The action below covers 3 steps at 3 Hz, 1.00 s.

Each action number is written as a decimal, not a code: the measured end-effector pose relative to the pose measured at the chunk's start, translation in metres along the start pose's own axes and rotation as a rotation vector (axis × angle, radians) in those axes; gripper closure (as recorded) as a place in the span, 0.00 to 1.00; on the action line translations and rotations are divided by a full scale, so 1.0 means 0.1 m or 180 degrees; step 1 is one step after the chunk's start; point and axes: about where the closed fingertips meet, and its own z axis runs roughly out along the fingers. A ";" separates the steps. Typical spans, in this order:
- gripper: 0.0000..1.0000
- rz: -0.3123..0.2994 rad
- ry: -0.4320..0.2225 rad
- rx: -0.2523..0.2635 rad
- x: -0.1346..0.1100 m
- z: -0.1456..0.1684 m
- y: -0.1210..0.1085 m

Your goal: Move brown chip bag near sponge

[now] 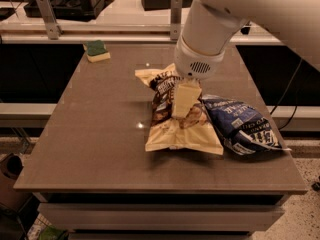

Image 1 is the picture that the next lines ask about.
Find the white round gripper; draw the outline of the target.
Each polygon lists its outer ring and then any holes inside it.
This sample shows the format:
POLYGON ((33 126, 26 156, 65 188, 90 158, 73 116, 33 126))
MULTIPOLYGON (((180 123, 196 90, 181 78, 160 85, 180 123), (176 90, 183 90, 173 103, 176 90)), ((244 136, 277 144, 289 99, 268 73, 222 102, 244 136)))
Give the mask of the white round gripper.
POLYGON ((186 79, 180 80, 174 89, 174 118, 185 118, 197 102, 202 89, 196 80, 211 78, 224 58, 225 52, 218 55, 203 55, 189 48, 180 37, 174 50, 176 71, 186 79))

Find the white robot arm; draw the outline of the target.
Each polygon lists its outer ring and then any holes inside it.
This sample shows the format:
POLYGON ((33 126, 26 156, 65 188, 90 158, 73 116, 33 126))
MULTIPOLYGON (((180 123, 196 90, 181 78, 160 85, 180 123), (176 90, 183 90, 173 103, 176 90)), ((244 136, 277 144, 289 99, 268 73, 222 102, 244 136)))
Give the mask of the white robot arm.
POLYGON ((320 66, 320 0, 193 0, 175 48, 178 74, 211 77, 230 39, 248 22, 320 66))

